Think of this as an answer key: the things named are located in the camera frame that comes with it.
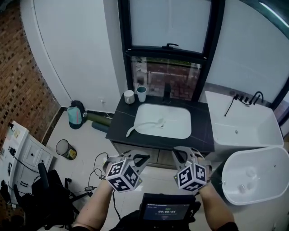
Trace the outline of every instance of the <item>office chair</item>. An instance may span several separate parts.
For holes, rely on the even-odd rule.
[[[28,230],[38,230],[41,227],[49,230],[55,225],[64,225],[70,229],[76,214],[79,214],[72,203],[87,195],[91,197],[93,193],[86,192],[75,196],[68,189],[71,179],[65,178],[63,187],[56,170],[47,173],[43,163],[38,164],[38,170],[40,179],[32,185],[32,194],[21,197],[17,185],[14,185],[17,202],[26,214]]]

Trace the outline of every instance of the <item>white tile floor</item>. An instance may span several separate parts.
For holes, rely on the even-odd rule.
[[[87,121],[78,130],[71,129],[67,121],[67,112],[64,112],[59,119],[47,146],[55,150],[57,142],[66,139],[76,148],[77,158],[70,161],[59,157],[51,165],[51,169],[57,170],[62,182],[66,177],[72,179],[70,184],[72,192],[84,190],[84,187],[87,186],[89,174],[93,170],[93,163],[97,154],[101,152],[107,152],[109,156],[118,154],[110,141],[105,139],[105,135],[105,133],[93,129],[90,121]],[[102,164],[103,157],[98,158],[97,165]],[[173,180],[175,174],[176,171],[174,170],[146,167],[141,173],[143,183],[136,190],[121,194],[115,193],[116,207],[121,217],[139,208],[144,192],[187,194],[186,191],[177,188]],[[90,185],[97,186],[99,182],[98,177],[92,174]],[[74,205],[81,209],[87,200],[88,198],[79,200]],[[276,231],[285,231],[289,222],[287,215],[289,211],[289,191],[275,200],[248,206],[230,205],[230,208],[241,231],[271,231],[274,223],[276,224]],[[190,224],[191,230],[210,230],[205,220],[203,207],[196,213],[195,218],[196,222]],[[117,223],[117,214],[111,200],[107,219],[102,230],[108,231],[115,227]],[[54,227],[51,230],[60,231],[61,229]]]

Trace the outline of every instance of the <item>faucet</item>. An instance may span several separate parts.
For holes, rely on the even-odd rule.
[[[165,83],[164,85],[164,93],[163,93],[163,103],[169,104],[170,101],[170,93],[171,93],[171,84]]]
[[[252,102],[253,102],[253,105],[255,105],[255,104],[257,103],[258,99],[260,98],[260,95],[262,96],[262,101],[261,101],[261,102],[263,103],[263,101],[264,101],[263,93],[258,91],[258,92],[255,93],[255,95],[254,95],[254,96],[252,97],[252,99],[249,101],[249,104],[252,104]]]

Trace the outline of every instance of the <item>white mug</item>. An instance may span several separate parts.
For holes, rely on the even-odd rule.
[[[135,94],[132,90],[125,91],[124,97],[127,104],[132,104],[135,102]]]
[[[139,101],[141,103],[143,103],[145,101],[145,97],[146,97],[146,87],[138,87],[136,90],[137,96],[139,98]]]

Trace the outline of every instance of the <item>desk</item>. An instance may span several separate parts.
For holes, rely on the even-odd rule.
[[[15,157],[23,162],[27,167],[38,172],[38,163],[43,162],[48,170],[52,158],[56,156],[55,152],[48,149],[40,142],[38,142],[33,136],[29,134],[29,131],[13,121],[15,131],[10,138],[5,139],[2,154],[0,155],[0,182],[2,180],[8,185],[8,192],[11,196],[11,202],[17,203],[13,185],[16,184],[18,190],[23,193],[32,193],[31,185],[34,179],[39,176],[38,173],[33,172],[19,163],[10,154],[8,148],[12,147],[16,150]]]

